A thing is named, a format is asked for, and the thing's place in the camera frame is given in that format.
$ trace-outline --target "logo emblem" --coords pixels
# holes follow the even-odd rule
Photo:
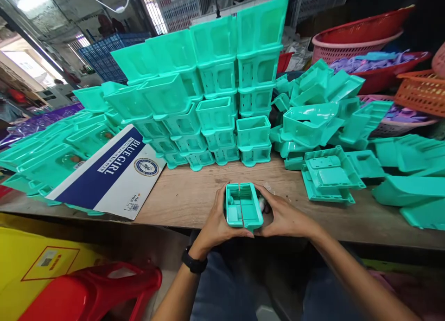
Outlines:
[[[134,168],[144,176],[154,176],[159,173],[159,167],[153,160],[140,158],[134,162]]]

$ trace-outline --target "person's left hand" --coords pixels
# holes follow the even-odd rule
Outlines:
[[[254,238],[253,233],[249,230],[245,228],[233,228],[227,224],[223,211],[226,185],[227,184],[216,192],[215,202],[210,210],[209,217],[190,248],[189,255],[194,259],[204,260],[213,247],[231,238]]]

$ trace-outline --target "red plastic basket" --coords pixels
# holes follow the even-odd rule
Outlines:
[[[394,36],[414,7],[368,17],[336,26],[320,33],[319,41],[331,44],[355,44]]]
[[[430,52],[412,52],[406,54],[414,55],[418,57],[418,59],[391,67],[352,74],[366,80],[359,92],[359,95],[374,94],[399,84],[401,80],[397,78],[398,74],[411,71],[417,64],[431,58]]]

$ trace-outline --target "red plastic stool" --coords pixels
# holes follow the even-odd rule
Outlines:
[[[139,321],[161,283],[161,271],[150,263],[144,269],[124,262],[85,268],[54,279],[19,320],[99,321],[137,298],[129,320]]]

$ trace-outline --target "black wristwatch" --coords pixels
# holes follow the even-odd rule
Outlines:
[[[207,258],[203,261],[196,260],[190,257],[189,250],[191,245],[187,246],[182,254],[182,263],[187,265],[190,272],[195,274],[202,274],[207,266]]]

